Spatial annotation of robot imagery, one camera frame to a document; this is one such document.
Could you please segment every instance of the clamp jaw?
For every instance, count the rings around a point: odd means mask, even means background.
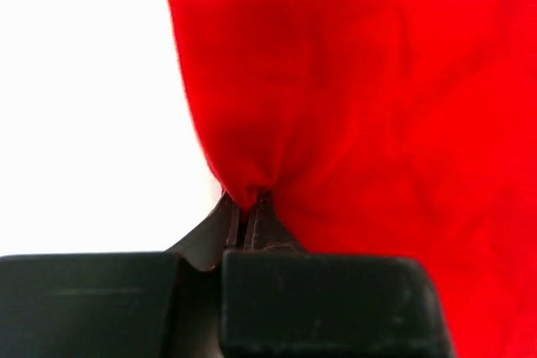
[[[0,284],[0,358],[455,357],[419,263],[308,253],[268,196],[165,252],[4,257]]]

